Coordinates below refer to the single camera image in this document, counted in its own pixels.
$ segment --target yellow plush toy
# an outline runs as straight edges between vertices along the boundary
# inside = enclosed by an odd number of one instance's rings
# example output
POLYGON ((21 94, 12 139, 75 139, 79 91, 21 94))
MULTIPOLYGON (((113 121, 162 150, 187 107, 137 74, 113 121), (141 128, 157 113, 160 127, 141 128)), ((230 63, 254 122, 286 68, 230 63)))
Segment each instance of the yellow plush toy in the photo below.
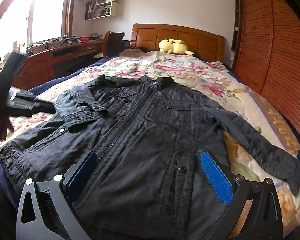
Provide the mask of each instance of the yellow plush toy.
POLYGON ((194 53, 188 50, 187 45, 184 41, 180 40, 163 40, 159 43, 159 48, 161 52, 174 53, 174 54, 187 54, 192 56, 194 53))

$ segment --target blue gripper pad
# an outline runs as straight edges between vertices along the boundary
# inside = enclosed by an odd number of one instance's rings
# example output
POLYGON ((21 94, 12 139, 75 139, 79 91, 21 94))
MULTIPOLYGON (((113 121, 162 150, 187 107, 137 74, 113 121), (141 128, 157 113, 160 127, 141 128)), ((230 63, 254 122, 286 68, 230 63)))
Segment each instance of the blue gripper pad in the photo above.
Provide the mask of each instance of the blue gripper pad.
POLYGON ((69 202, 72 203, 79 199, 97 164, 98 156, 91 151, 66 186, 66 197, 69 202))
POLYGON ((229 205, 233 198, 232 185, 208 152, 201 154, 201 167, 220 201, 229 205))

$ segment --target wooden headboard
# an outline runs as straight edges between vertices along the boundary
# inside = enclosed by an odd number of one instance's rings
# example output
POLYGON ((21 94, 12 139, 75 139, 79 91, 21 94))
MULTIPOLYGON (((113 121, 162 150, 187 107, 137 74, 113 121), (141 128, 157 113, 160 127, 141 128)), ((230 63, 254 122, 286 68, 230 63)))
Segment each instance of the wooden headboard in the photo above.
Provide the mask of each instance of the wooden headboard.
POLYGON ((182 40, 202 60, 223 60, 225 38, 202 30, 168 24, 139 24, 132 28, 130 46, 159 49, 165 39, 182 40))

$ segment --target jacket sleeve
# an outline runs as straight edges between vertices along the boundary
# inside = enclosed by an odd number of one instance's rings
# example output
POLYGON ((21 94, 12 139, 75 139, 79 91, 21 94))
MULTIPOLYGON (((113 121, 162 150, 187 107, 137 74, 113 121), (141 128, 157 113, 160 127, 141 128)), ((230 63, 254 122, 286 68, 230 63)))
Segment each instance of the jacket sleeve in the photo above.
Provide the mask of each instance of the jacket sleeve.
POLYGON ((235 113, 226 111, 216 101, 200 97, 200 105, 207 118, 215 119, 270 175, 286 180, 294 195, 300 188, 300 163, 296 158, 269 143, 248 122, 235 113))

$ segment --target white wall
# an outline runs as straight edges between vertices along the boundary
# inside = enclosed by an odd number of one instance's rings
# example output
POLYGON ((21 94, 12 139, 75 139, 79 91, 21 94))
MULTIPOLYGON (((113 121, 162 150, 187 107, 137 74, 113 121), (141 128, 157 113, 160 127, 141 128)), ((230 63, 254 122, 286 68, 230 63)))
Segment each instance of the white wall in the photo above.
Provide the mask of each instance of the white wall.
MULTIPOLYGON (((107 31, 125 32, 124 39, 130 40, 134 23, 192 27, 224 36, 226 38, 225 62, 230 63, 230 57, 233 56, 230 47, 234 28, 235 0, 117 0, 117 2, 119 3, 118 17, 88 21, 93 22, 92 29, 89 29, 90 33, 104 35, 107 31)), ((84 19, 84 13, 81 13, 80 17, 84 19)))
POLYGON ((74 0, 73 8, 73 22, 72 22, 72 35, 78 37, 90 36, 93 32, 93 21, 86 21, 86 3, 95 2, 95 0, 74 0))

